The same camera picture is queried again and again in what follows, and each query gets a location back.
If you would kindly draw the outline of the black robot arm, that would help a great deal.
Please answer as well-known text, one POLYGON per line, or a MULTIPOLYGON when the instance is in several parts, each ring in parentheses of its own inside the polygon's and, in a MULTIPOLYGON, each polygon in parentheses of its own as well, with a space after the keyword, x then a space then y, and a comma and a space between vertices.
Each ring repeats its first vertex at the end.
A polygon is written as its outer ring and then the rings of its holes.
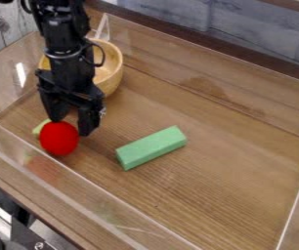
POLYGON ((105 62, 105 52, 87 40, 85 0, 26 1, 22 7, 33 15, 50 66, 34 72, 43 109, 49 119, 59 122, 74 107, 78 134, 86 137, 98 127, 105 111, 103 94, 93 83, 94 70, 105 62))

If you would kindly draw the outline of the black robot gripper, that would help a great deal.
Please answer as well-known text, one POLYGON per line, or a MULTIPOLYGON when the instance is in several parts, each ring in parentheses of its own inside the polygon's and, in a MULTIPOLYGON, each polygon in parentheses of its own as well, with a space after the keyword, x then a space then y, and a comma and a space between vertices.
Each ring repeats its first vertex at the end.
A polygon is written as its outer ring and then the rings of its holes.
POLYGON ((47 67, 35 70, 37 90, 43 109, 53 122, 59 122, 70 107, 78 109, 78 132, 86 137, 99 124, 103 94, 91 84, 94 68, 93 53, 55 55, 46 53, 47 67))

